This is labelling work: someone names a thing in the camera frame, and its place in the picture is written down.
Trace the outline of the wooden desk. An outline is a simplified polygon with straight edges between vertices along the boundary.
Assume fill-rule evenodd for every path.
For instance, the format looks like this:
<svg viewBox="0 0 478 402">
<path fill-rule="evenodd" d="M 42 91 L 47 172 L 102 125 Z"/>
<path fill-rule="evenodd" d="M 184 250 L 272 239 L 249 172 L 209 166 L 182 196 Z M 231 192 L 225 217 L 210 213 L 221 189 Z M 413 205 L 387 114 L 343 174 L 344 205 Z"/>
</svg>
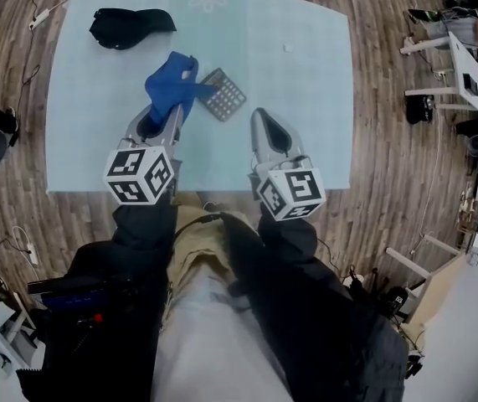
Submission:
<svg viewBox="0 0 478 402">
<path fill-rule="evenodd" d="M 437 270 L 427 271 L 425 268 L 416 264 L 408 257 L 398 253 L 396 250 L 390 247 L 387 247 L 385 250 L 385 253 L 391 258 L 395 259 L 409 268 L 413 273 L 416 273 L 424 279 L 417 295 L 415 295 L 410 289 L 406 290 L 409 296 L 415 300 L 414 308 L 404 320 L 404 322 L 410 326 L 425 325 L 439 312 L 449 295 L 450 289 L 455 283 L 456 278 L 461 270 L 467 265 L 468 255 L 464 251 L 451 247 L 428 234 L 426 234 L 423 239 L 432 245 L 449 252 L 453 255 L 453 258 Z"/>
</svg>

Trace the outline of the blue cloth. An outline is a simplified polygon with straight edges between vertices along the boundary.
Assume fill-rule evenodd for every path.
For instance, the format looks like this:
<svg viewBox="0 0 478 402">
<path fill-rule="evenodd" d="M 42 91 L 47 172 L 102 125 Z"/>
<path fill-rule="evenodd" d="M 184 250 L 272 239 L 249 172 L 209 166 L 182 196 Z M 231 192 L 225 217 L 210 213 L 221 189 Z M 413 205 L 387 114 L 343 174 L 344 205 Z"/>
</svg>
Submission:
<svg viewBox="0 0 478 402">
<path fill-rule="evenodd" d="M 172 51 L 167 61 L 146 79 L 145 90 L 152 103 L 149 117 L 156 126 L 162 127 L 178 105 L 186 121 L 195 99 L 210 98 L 217 92 L 214 86 L 198 83 L 197 75 L 198 61 L 193 56 Z"/>
</svg>

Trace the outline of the white desk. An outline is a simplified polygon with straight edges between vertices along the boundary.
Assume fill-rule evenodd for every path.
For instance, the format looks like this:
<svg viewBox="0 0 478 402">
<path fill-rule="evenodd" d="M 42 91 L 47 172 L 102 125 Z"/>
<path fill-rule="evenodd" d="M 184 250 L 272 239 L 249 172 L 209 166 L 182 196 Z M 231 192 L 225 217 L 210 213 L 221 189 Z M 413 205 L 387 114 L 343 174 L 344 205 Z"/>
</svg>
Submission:
<svg viewBox="0 0 478 402">
<path fill-rule="evenodd" d="M 473 111 L 478 113 L 478 96 L 470 95 L 464 88 L 463 74 L 468 73 L 478 84 L 478 62 L 473 54 L 453 34 L 440 39 L 425 40 L 413 43 L 410 39 L 404 42 L 400 54 L 411 55 L 427 49 L 439 49 L 444 47 L 448 50 L 452 65 L 446 70 L 435 70 L 434 75 L 451 75 L 452 82 L 449 85 L 406 90 L 404 99 L 410 95 L 432 95 L 434 97 L 434 112 L 446 111 Z"/>
</svg>

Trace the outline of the dark grey calculator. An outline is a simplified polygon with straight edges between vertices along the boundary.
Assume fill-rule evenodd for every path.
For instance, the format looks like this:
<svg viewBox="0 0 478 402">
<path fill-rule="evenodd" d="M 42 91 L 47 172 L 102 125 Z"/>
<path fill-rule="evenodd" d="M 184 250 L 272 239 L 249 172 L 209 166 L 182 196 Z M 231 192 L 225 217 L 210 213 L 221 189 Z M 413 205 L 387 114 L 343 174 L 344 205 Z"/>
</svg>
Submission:
<svg viewBox="0 0 478 402">
<path fill-rule="evenodd" d="M 212 86 L 215 91 L 211 96 L 198 98 L 198 101 L 221 122 L 229 120 L 246 102 L 244 92 L 221 68 L 208 74 L 202 80 L 202 84 Z"/>
</svg>

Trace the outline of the person's left forearm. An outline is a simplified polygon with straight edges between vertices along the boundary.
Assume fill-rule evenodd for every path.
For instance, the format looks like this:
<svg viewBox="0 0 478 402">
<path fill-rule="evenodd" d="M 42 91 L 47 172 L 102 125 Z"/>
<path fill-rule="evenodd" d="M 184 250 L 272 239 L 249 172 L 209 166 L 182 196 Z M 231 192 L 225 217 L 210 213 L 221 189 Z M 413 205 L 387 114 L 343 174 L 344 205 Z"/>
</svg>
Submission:
<svg viewBox="0 0 478 402">
<path fill-rule="evenodd" d="M 140 286 L 166 290 L 178 206 L 164 195 L 150 206 L 120 206 L 113 213 L 116 231 L 110 240 L 81 246 L 70 276 L 128 275 Z"/>
</svg>

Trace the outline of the black waist pack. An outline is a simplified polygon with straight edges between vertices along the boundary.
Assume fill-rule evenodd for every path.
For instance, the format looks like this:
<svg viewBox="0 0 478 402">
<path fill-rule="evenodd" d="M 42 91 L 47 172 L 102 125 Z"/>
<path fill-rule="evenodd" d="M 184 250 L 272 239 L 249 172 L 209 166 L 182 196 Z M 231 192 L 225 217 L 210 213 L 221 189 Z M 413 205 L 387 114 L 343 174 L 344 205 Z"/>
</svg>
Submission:
<svg viewBox="0 0 478 402">
<path fill-rule="evenodd" d="M 36 304 L 33 317 L 46 327 L 78 327 L 115 322 L 133 303 L 129 275 L 64 276 L 28 284 Z"/>
</svg>

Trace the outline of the person's right forearm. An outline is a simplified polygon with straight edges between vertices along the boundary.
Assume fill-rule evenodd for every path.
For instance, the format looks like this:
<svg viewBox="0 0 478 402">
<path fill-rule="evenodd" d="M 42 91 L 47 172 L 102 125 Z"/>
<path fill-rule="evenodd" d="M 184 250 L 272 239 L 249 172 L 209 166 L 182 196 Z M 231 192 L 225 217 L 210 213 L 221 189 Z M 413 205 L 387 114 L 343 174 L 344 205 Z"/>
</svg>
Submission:
<svg viewBox="0 0 478 402">
<path fill-rule="evenodd" d="M 264 215 L 257 229 L 231 214 L 223 221 L 232 271 L 254 307 L 351 301 L 335 272 L 316 258 L 316 231 L 304 219 Z"/>
</svg>

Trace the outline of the person's torso and legs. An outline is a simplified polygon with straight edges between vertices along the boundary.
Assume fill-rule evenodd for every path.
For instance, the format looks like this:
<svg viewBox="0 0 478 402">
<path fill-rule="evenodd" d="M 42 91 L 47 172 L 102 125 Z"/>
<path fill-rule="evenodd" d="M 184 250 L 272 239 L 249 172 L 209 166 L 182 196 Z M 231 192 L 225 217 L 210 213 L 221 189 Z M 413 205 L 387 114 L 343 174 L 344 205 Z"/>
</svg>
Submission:
<svg viewBox="0 0 478 402">
<path fill-rule="evenodd" d="M 259 224 L 176 205 L 164 292 L 134 282 L 115 322 L 35 318 L 44 362 L 17 372 L 28 402 L 403 402 L 409 347 L 386 317 L 353 299 L 254 307 L 223 216 Z"/>
</svg>

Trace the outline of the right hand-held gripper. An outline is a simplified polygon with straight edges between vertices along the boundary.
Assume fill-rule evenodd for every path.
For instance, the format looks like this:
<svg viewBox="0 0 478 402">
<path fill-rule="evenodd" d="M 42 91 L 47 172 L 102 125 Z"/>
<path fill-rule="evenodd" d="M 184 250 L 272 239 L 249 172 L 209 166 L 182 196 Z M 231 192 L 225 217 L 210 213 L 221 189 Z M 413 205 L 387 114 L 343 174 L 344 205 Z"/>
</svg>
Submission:
<svg viewBox="0 0 478 402">
<path fill-rule="evenodd" d="M 253 112 L 250 126 L 252 150 L 261 162 L 249 175 L 254 199 L 275 221 L 314 214 L 326 202 L 326 194 L 320 170 L 307 155 L 300 155 L 298 131 L 285 118 L 262 107 Z M 271 162 L 279 157 L 285 158 Z"/>
</svg>

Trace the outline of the green black gripper tool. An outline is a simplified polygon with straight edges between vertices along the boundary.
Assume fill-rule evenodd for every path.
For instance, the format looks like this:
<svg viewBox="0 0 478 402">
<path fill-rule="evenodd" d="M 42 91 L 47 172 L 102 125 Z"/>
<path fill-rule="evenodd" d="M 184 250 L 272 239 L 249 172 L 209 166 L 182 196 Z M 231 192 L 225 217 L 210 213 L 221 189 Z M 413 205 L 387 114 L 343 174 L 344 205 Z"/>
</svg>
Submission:
<svg viewBox="0 0 478 402">
<path fill-rule="evenodd" d="M 440 20 L 440 14 L 437 11 L 410 8 L 408 14 L 414 23 L 417 23 L 418 21 L 424 23 L 435 23 Z"/>
</svg>

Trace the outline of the black bag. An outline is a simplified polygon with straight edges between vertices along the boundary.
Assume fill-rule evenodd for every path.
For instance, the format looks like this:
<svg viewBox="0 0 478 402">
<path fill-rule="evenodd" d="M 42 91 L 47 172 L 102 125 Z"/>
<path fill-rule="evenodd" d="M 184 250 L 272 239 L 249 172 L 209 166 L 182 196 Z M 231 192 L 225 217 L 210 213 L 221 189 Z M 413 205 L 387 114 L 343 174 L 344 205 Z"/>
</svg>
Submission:
<svg viewBox="0 0 478 402">
<path fill-rule="evenodd" d="M 405 105 L 406 121 L 410 125 L 432 121 L 434 114 L 434 97 L 432 95 L 406 96 Z"/>
</svg>

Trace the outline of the black cap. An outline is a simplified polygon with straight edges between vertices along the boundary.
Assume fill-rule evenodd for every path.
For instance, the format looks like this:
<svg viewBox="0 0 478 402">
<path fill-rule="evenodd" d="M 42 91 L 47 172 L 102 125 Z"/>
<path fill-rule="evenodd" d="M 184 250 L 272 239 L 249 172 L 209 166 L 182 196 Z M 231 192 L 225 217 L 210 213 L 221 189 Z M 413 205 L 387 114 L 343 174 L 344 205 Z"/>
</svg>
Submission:
<svg viewBox="0 0 478 402">
<path fill-rule="evenodd" d="M 100 8 L 94 14 L 90 34 L 105 49 L 127 50 L 150 34 L 173 33 L 177 28 L 171 15 L 162 9 L 133 11 Z"/>
</svg>

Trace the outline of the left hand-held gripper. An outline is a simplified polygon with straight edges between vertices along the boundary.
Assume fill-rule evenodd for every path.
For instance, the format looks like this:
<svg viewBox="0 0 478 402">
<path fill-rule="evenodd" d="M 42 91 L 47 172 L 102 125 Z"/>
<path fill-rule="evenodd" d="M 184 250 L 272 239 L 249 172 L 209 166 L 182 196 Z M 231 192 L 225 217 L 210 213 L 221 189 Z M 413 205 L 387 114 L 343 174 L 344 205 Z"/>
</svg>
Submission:
<svg viewBox="0 0 478 402">
<path fill-rule="evenodd" d="M 163 117 L 149 105 L 130 122 L 126 137 L 110 153 L 103 175 L 118 204 L 155 205 L 162 196 L 175 194 L 181 163 L 174 152 L 181 128 L 181 105 Z"/>
</svg>

